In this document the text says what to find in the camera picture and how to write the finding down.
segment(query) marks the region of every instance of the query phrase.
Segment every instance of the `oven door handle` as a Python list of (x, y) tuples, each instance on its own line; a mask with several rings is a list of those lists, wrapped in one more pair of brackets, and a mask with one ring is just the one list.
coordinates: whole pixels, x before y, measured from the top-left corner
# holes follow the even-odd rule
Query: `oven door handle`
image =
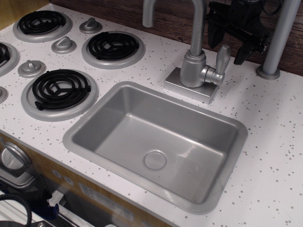
[(52, 198), (48, 200), (50, 206), (54, 206), (55, 204), (59, 205), (59, 217), (68, 222), (73, 227), (94, 227), (89, 222), (80, 218), (76, 214), (72, 213), (65, 207), (60, 205), (60, 201), (63, 199), (64, 194), (55, 190), (52, 193)]

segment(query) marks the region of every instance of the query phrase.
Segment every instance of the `faucet spout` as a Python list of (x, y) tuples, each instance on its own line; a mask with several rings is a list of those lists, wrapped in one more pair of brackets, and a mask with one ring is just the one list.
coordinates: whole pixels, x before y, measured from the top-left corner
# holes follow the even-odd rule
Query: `faucet spout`
[[(202, 54), (203, 34), (206, 17), (206, 0), (192, 0), (195, 13), (193, 33), (191, 37), (190, 55), (198, 57)], [(143, 3), (143, 26), (152, 27), (154, 22), (156, 0), (144, 0)]]

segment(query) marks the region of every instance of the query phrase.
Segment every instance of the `silver pole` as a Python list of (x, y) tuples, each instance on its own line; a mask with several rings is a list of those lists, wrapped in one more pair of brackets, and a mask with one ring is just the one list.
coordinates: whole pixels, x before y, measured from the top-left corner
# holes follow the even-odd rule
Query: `silver pole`
[(292, 29), (301, 0), (285, 0), (271, 40), (264, 64), (259, 66), (257, 73), (264, 79), (277, 79), (280, 76), (280, 62), (287, 39)]

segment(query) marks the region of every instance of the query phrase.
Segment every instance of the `faucet base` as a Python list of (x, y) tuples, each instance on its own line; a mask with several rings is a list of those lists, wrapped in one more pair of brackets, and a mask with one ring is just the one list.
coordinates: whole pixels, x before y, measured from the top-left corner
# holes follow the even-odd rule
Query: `faucet base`
[(164, 88), (199, 102), (210, 104), (216, 95), (219, 86), (212, 83), (204, 83), (200, 87), (186, 87), (180, 82), (180, 71), (180, 68), (175, 68), (170, 73), (164, 81)]

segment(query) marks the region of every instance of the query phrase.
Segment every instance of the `stove burner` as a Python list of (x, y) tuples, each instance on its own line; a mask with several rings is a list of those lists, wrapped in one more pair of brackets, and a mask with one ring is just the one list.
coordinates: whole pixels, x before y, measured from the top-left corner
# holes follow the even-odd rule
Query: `stove burner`
[(102, 32), (92, 37), (88, 48), (98, 60), (120, 60), (133, 55), (139, 44), (127, 34)]
[(48, 42), (67, 34), (72, 22), (63, 13), (44, 10), (29, 13), (13, 26), (16, 38), (29, 43)]
[(18, 26), (26, 35), (43, 34), (65, 25), (65, 18), (55, 11), (35, 11), (22, 17)]
[(19, 53), (15, 47), (0, 43), (0, 77), (12, 71), (19, 62)]
[(8, 47), (5, 44), (0, 43), (0, 65), (9, 59), (10, 57)]
[[(23, 107), (24, 111), (32, 118), (35, 118), (40, 121), (45, 121), (45, 122), (65, 121), (65, 120), (77, 117), (80, 114), (85, 113), (96, 102), (97, 97), (98, 97), (98, 87), (97, 87), (95, 80), (90, 75), (88, 75), (85, 72), (77, 71), (77, 70), (55, 70), (55, 71), (47, 72), (45, 74), (49, 75), (49, 74), (52, 74), (52, 72), (55, 72), (55, 74), (59, 74), (62, 76), (63, 73), (60, 73), (60, 71), (61, 72), (67, 71), (67, 72), (71, 73), (72, 77), (77, 76), (79, 74), (84, 76), (85, 79), (87, 80), (87, 87), (84, 82), (85, 80), (83, 79), (82, 76), (80, 76), (80, 78), (78, 78), (78, 80), (80, 80), (80, 83), (78, 83), (76, 80), (74, 81), (73, 78), (69, 78), (68, 82), (62, 81), (61, 79), (58, 79), (56, 81), (54, 80), (53, 82), (49, 82), (48, 85), (45, 85), (45, 90), (43, 90), (42, 93), (46, 93), (47, 96), (52, 97), (53, 95), (48, 94), (48, 92), (46, 90), (46, 89), (51, 89), (52, 91), (50, 91), (50, 93), (52, 93), (52, 94), (56, 93), (57, 96), (63, 96), (65, 93), (70, 92), (71, 87), (72, 87), (70, 83), (71, 83), (71, 81), (73, 81), (73, 83), (75, 84), (75, 88), (78, 88), (78, 91), (80, 90), (79, 84), (81, 84), (83, 91), (80, 91), (80, 93), (86, 92), (87, 94), (77, 104), (74, 104), (73, 106), (70, 106), (68, 108), (57, 109), (57, 110), (45, 108), (43, 111), (41, 111), (36, 106), (36, 102), (37, 101), (40, 102), (40, 100), (37, 100), (37, 98), (34, 96), (34, 93), (33, 93), (33, 84), (35, 83), (35, 81), (37, 79), (40, 78), (40, 77), (38, 77), (36, 80), (30, 81), (26, 85), (26, 87), (24, 88), (22, 95), (21, 95), (22, 107)], [(61, 91), (65, 90), (65, 91), (62, 92), (62, 94), (59, 94), (59, 92), (57, 92), (57, 90), (61, 90)], [(39, 88), (36, 89), (36, 93), (38, 93), (38, 94), (40, 93)]]
[(90, 89), (86, 78), (73, 70), (48, 71), (38, 77), (32, 86), (38, 110), (71, 107), (81, 102)]
[(83, 59), (101, 69), (121, 69), (138, 62), (144, 55), (143, 42), (127, 32), (102, 32), (82, 48)]

